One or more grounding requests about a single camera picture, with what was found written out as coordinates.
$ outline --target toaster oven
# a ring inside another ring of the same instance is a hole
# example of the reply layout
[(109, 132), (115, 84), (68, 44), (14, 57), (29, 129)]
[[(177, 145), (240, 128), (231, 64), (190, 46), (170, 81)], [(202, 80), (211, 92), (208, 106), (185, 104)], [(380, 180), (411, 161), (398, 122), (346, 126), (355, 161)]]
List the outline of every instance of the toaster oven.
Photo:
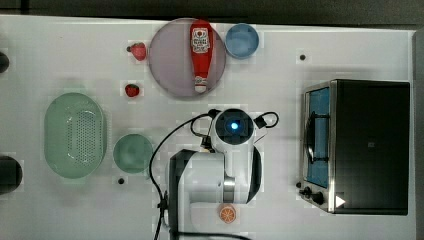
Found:
[(335, 214), (406, 215), (409, 83), (336, 79), (303, 101), (302, 199)]

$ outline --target plastic bowl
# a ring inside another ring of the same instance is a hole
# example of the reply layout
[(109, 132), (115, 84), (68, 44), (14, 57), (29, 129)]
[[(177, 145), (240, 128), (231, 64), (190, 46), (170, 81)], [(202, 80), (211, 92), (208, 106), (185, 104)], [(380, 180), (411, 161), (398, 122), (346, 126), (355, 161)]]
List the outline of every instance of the plastic bowl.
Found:
[(127, 173), (140, 173), (146, 170), (152, 154), (152, 144), (140, 134), (123, 136), (113, 149), (116, 165)]
[(259, 46), (259, 36), (256, 30), (245, 23), (234, 25), (225, 37), (227, 52), (237, 59), (250, 57)]

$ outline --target green colander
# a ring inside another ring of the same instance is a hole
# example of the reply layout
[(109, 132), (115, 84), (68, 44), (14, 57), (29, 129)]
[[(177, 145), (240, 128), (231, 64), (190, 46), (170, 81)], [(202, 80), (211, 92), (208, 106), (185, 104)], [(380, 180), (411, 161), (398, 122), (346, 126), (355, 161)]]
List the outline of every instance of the green colander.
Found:
[(93, 172), (106, 152), (106, 120), (96, 102), (84, 94), (56, 98), (44, 118), (44, 154), (50, 168), (64, 178)]

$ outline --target blue light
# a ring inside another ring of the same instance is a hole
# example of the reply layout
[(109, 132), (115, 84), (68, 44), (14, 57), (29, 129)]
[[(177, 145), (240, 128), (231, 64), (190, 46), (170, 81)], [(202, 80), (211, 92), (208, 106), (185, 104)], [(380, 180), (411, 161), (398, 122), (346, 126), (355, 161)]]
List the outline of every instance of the blue light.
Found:
[(236, 130), (238, 128), (238, 124), (237, 123), (231, 123), (231, 128), (233, 130)]

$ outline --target ketchup bottle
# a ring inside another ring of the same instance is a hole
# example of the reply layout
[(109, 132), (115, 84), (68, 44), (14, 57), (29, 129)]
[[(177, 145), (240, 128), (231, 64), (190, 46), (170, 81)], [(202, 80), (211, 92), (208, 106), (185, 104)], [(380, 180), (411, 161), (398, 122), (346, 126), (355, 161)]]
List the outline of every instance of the ketchup bottle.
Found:
[(196, 20), (190, 27), (191, 60), (194, 70), (194, 90), (206, 91), (207, 78), (214, 47), (213, 29), (209, 22)]

